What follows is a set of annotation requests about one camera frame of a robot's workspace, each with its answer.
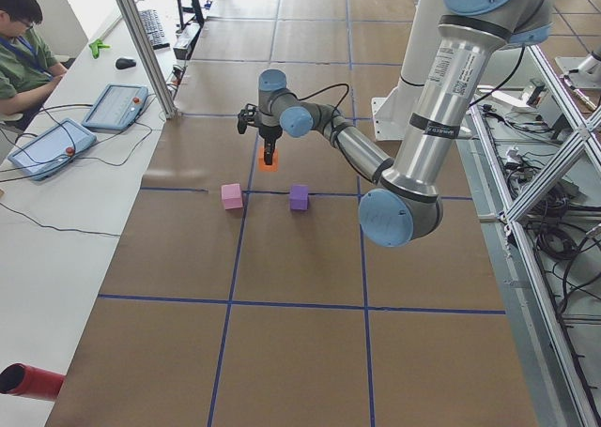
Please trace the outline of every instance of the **green object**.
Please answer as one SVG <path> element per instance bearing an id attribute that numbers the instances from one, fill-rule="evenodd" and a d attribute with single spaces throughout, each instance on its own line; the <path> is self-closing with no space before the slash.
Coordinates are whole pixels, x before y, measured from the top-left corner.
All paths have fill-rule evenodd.
<path id="1" fill-rule="evenodd" d="M 39 64 L 44 69 L 56 64 L 57 61 L 50 48 L 34 29 L 26 31 L 23 38 L 36 51 Z M 19 40 L 15 39 L 11 41 L 11 44 L 26 55 L 32 56 L 33 59 L 31 52 Z M 35 89 L 47 83 L 48 75 L 35 69 L 31 63 L 0 44 L 0 99 L 10 99 L 19 92 Z"/>
<path id="2" fill-rule="evenodd" d="M 89 44 L 89 48 L 92 50 L 92 56 L 96 59 L 100 56 L 100 49 L 110 49 L 111 46 L 102 42 L 102 39 L 96 39 Z"/>

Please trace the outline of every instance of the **orange block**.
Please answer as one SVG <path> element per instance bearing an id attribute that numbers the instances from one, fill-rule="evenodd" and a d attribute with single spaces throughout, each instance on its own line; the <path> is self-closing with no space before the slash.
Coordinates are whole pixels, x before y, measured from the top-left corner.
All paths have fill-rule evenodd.
<path id="1" fill-rule="evenodd" d="M 273 161 L 272 161 L 272 165 L 269 166 L 265 163 L 265 160 L 263 159 L 265 155 L 265 147 L 261 147 L 261 149 L 259 150 L 259 171 L 261 172 L 277 172 L 278 170 L 278 161 L 280 159 L 280 156 L 278 154 L 278 149 L 275 149 L 275 152 L 273 152 Z"/>

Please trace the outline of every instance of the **white table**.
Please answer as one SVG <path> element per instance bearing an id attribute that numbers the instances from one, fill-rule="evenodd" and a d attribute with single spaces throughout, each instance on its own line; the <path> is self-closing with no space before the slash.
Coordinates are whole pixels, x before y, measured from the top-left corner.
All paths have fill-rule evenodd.
<path id="1" fill-rule="evenodd" d="M 126 25 L 120 22 L 104 40 L 111 45 L 93 59 L 85 48 L 46 106 L 93 103 L 109 83 L 146 84 L 144 67 Z M 173 51 L 156 53 L 165 78 L 176 63 Z M 132 56 L 138 66 L 117 70 L 119 56 Z M 57 120 L 83 119 L 86 109 L 52 111 Z M 0 202 L 40 223 L 120 234 L 159 139 L 164 116 L 155 100 L 123 134 L 95 146 L 85 156 L 121 162 L 134 145 L 152 130 L 120 167 L 98 160 L 77 160 L 53 177 L 35 182 L 0 183 Z M 40 114 L 27 132 L 41 133 L 54 124 Z M 109 134 L 98 133 L 98 139 Z M 0 170 L 12 165 L 4 161 Z M 2 172 L 0 180 L 22 176 Z M 0 371 L 15 362 L 64 374 L 109 266 L 118 238 L 40 228 L 0 206 Z M 52 403 L 0 396 L 0 424 L 42 426 Z"/>

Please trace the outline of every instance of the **black hair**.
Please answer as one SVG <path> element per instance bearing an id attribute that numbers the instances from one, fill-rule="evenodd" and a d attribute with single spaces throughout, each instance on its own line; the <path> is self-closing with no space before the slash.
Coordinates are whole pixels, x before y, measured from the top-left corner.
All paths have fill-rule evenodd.
<path id="1" fill-rule="evenodd" d="M 0 10 L 12 21 L 41 23 L 43 16 L 37 0 L 0 0 Z"/>

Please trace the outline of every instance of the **tablet device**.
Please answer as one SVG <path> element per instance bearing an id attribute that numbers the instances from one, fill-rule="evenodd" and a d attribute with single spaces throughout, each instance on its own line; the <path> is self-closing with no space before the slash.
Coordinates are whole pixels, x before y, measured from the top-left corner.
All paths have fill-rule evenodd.
<path id="1" fill-rule="evenodd" d="M 145 86 L 108 84 L 82 125 L 91 130 L 122 131 L 140 114 L 147 97 L 148 88 Z"/>
<path id="2" fill-rule="evenodd" d="M 33 180 L 41 180 L 67 165 L 96 142 L 96 135 L 66 118 L 8 155 L 8 160 Z"/>

